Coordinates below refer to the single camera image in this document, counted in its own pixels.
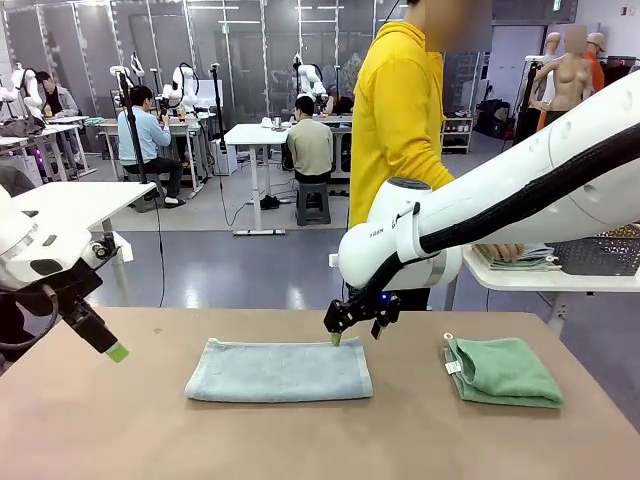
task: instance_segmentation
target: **folded towel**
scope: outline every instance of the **folded towel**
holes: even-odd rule
[[[209,339],[185,389],[208,402],[282,403],[373,396],[357,338],[330,343],[225,343]]]
[[[445,359],[458,362],[449,368],[463,400],[524,407],[562,405],[560,388],[524,340],[447,341]]]

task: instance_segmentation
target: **basket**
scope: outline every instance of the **basket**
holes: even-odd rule
[[[635,225],[548,245],[569,275],[632,277],[640,267],[640,228]]]

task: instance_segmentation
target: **stool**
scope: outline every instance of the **stool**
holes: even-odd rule
[[[129,181],[140,182],[140,175],[137,173],[129,173]],[[146,213],[150,210],[155,210],[156,202],[158,207],[164,207],[164,190],[162,189],[162,183],[160,182],[160,175],[157,173],[147,173],[147,181],[156,184],[156,190],[151,190],[146,193],[135,202],[133,202],[133,208],[138,213]]]
[[[319,208],[308,206],[309,197],[314,194],[320,195]],[[304,227],[309,222],[320,222],[324,225],[331,223],[331,213],[329,212],[329,194],[326,183],[300,183],[298,182],[298,194],[296,198],[296,217],[298,225]]]

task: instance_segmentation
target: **light blue towel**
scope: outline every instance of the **light blue towel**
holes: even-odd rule
[[[207,402],[288,403],[373,396],[358,338],[330,343],[226,343],[209,339],[185,388]]]

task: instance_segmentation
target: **floor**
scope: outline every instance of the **floor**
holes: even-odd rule
[[[483,135],[473,138],[472,153],[469,155],[452,154],[444,156],[444,163],[454,176],[460,176],[484,163],[500,151],[502,141],[494,140]],[[82,178],[82,181],[113,181],[113,172],[109,161],[91,161],[92,167],[98,171]],[[279,198],[293,198],[293,174],[284,172],[280,168],[279,153],[274,153],[269,162],[272,192]],[[264,166],[258,169],[258,184],[264,183]],[[223,184],[225,207],[220,195],[220,180]],[[347,190],[348,185],[332,186],[336,190]],[[181,196],[187,199],[192,189],[184,184]],[[178,209],[161,210],[160,221],[163,230],[180,231],[211,231],[211,230],[246,230],[254,228],[253,206],[247,205],[237,215],[233,225],[235,213],[251,198],[251,167],[247,163],[239,167],[229,177],[215,177],[210,179],[204,188],[193,199],[187,200],[187,205]],[[304,229],[343,228],[347,225],[349,199],[342,196],[329,198],[331,211],[330,225],[314,225],[302,227]],[[113,217],[113,225],[123,231],[156,231],[158,229],[155,211],[145,214],[136,213],[133,209],[126,209]],[[263,227],[266,229],[284,228],[299,229],[295,218],[293,204],[281,205],[277,210],[262,212]]]
[[[502,142],[474,138],[468,156],[447,155],[444,162],[456,176],[482,164],[499,152]],[[104,173],[103,165],[93,179]],[[245,168],[225,179],[225,201],[235,212],[249,194]],[[274,171],[273,183],[287,176]],[[329,253],[337,251],[346,224],[335,216],[333,228],[292,230],[283,237],[238,238],[228,230],[219,205],[217,184],[210,183],[187,206],[163,211],[161,218],[166,287],[162,306],[186,308],[326,309],[339,298],[342,279],[327,266]],[[282,222],[292,229],[291,212],[265,214],[265,222]],[[250,212],[238,215],[238,226],[250,226]],[[162,270],[155,212],[141,216],[127,211],[114,222],[131,242],[135,261],[126,265],[129,303],[157,307],[162,297]],[[101,271],[104,285],[89,300],[93,304],[117,306],[118,296],[109,265]],[[441,310],[445,287],[435,288],[430,304]],[[455,310],[525,311],[545,318],[549,306],[535,293],[488,292],[464,270],[460,274]],[[640,295],[576,294],[569,303],[570,319],[562,341],[607,391],[629,421],[640,431]],[[42,328],[38,319],[28,322],[30,331]],[[402,328],[398,324],[392,328]]]

